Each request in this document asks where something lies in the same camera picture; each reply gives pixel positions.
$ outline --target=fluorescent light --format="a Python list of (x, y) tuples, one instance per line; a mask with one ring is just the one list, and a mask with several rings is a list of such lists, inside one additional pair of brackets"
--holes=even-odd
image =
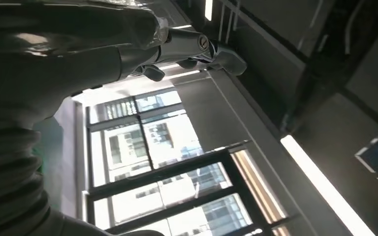
[(159, 69), (160, 70), (167, 70), (167, 69), (171, 69), (171, 68), (175, 68), (175, 67), (179, 67), (179, 65), (178, 64), (172, 64), (172, 65), (160, 67)]
[(182, 77), (182, 76), (186, 76), (186, 75), (192, 75), (192, 74), (196, 74), (196, 73), (199, 73), (199, 70), (189, 71), (189, 72), (177, 74), (177, 75), (166, 76), (163, 79), (164, 80), (173, 79), (173, 78), (178, 78), (178, 77)]
[(354, 236), (375, 236), (292, 136), (284, 137), (281, 143)]
[(212, 20), (212, 1), (213, 0), (205, 0), (205, 17), (209, 21)]
[(173, 29), (184, 29), (184, 28), (189, 28), (189, 27), (192, 27), (192, 26), (191, 25), (177, 26), (177, 27), (173, 27)]

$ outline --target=screw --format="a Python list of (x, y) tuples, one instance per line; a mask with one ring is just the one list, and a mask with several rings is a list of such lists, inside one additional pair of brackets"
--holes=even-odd
[(199, 38), (199, 47), (202, 49), (202, 50), (205, 50), (208, 48), (208, 39), (206, 36), (204, 35), (201, 35), (200, 38)]

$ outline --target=window frame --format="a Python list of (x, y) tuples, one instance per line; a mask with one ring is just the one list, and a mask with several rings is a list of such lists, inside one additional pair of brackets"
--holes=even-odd
[[(240, 170), (237, 168), (237, 165), (231, 156), (231, 153), (234, 151), (238, 151), (240, 149), (246, 149), (244, 145), (248, 141), (237, 143), (237, 144), (225, 147), (224, 149), (206, 152), (202, 156), (197, 156), (197, 157), (189, 158), (186, 160), (181, 160), (176, 163), (170, 163), (161, 168), (157, 168), (157, 169), (154, 168), (153, 160), (149, 152), (147, 136), (145, 134), (145, 129), (143, 126), (144, 124), (147, 124), (150, 122), (143, 123), (143, 120), (152, 118), (152, 117), (158, 117), (158, 116), (168, 114), (171, 112), (183, 110), (184, 107), (181, 103), (177, 103), (177, 104), (173, 104), (169, 106), (154, 108), (154, 109), (147, 110), (144, 112), (139, 112), (136, 99), (144, 98), (145, 96), (147, 97), (147, 96), (153, 96), (156, 94), (162, 94), (162, 93), (170, 92), (173, 90), (174, 88), (162, 89), (159, 91), (128, 98), (127, 100), (132, 100), (132, 102), (134, 103), (134, 107), (136, 108), (135, 114), (113, 118), (109, 120), (104, 120), (97, 123), (90, 123), (90, 107), (86, 108), (86, 134), (87, 134), (87, 150), (88, 150), (87, 158), (88, 158), (88, 183), (89, 183), (87, 203), (86, 203), (87, 222), (91, 224), (95, 224), (94, 202), (101, 199), (105, 199), (105, 198), (107, 198), (108, 200), (108, 210), (109, 210), (108, 213), (110, 216), (110, 226), (111, 226), (111, 228), (108, 229), (107, 232), (117, 235), (117, 234), (129, 232), (131, 230), (137, 229), (144, 225), (155, 223), (161, 219), (167, 219), (168, 217), (177, 215), (179, 213), (183, 213), (186, 210), (192, 209), (194, 207), (199, 207), (201, 205), (213, 202), (220, 198), (230, 196), (232, 194), (238, 194), (244, 206), (248, 206), (248, 207), (245, 207), (245, 210), (247, 211), (252, 221), (252, 224), (242, 227), (234, 232), (228, 233), (226, 234), (226, 236), (241, 235), (242, 232), (245, 232), (245, 234), (247, 234), (259, 228), (262, 229), (263, 232), (266, 233), (265, 235), (272, 235), (272, 229), (276, 228), (280, 224), (284, 224), (285, 220), (288, 219), (288, 217), (278, 222), (274, 222), (272, 224), (267, 223), (265, 217), (263, 216), (263, 213), (261, 212), (260, 208), (257, 205), (257, 202), (255, 201), (246, 182), (244, 181), (243, 176), (240, 173)], [(121, 180), (114, 181), (114, 182), (107, 181), (105, 185), (95, 187), (93, 185), (94, 180), (93, 180), (93, 165), (92, 165), (93, 159), (92, 159), (91, 133), (98, 132), (98, 131), (101, 131), (101, 133), (105, 133), (106, 129), (121, 127), (129, 123), (131, 125), (136, 125), (136, 124), (139, 125), (139, 129), (141, 131), (144, 147), (146, 149), (148, 162), (149, 162), (149, 166), (151, 170), (146, 173), (133, 176), (133, 178), (126, 177), (126, 178), (123, 178)], [(109, 143), (109, 138), (104, 137), (102, 140), (105, 142), (107, 141)], [(107, 160), (108, 159), (107, 149), (109, 149), (109, 152), (110, 152), (110, 145), (109, 144), (106, 145), (106, 143), (102, 144), (102, 148), (105, 149), (105, 152), (103, 152), (103, 158), (105, 159), (104, 162), (106, 164), (104, 168), (105, 175), (109, 176), (109, 164), (108, 164), (109, 161)], [(166, 180), (168, 178), (182, 175), (187, 172), (196, 170), (198, 168), (207, 167), (209, 165), (219, 164), (219, 163), (222, 163), (222, 166), (220, 166), (220, 168), (223, 168), (225, 170), (228, 179), (232, 183), (232, 186), (219, 189), (212, 193), (208, 193), (205, 196), (200, 196), (195, 199), (189, 199), (178, 205), (173, 205), (166, 209), (162, 209), (160, 211), (143, 215), (140, 218), (130, 220), (130, 221), (121, 223), (119, 225), (116, 224), (114, 212), (113, 212), (112, 196), (135, 189), (135, 188), (139, 188), (148, 184), (152, 184), (155, 182)]]

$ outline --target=led light strip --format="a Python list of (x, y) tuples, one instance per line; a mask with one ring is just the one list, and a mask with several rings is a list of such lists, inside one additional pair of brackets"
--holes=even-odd
[(213, 5), (213, 0), (205, 0), (205, 17), (209, 21), (212, 20), (212, 5)]
[(192, 27), (192, 26), (191, 25), (177, 26), (177, 27), (173, 27), (172, 29), (184, 29), (184, 28), (189, 28), (189, 27)]
[(167, 66), (160, 67), (159, 69), (160, 70), (167, 70), (167, 69), (171, 69), (171, 68), (175, 68), (175, 67), (179, 67), (179, 65), (178, 64), (167, 65)]
[(292, 136), (284, 137), (281, 143), (354, 236), (375, 236)]

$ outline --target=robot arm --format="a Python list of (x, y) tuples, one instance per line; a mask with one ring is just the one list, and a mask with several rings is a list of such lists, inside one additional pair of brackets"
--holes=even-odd
[(168, 29), (148, 10), (83, 2), (0, 4), (0, 236), (109, 235), (52, 210), (35, 171), (41, 161), (31, 154), (39, 140), (32, 125), (66, 97), (128, 75), (161, 80), (159, 62), (204, 63), (233, 74), (246, 68), (232, 50)]

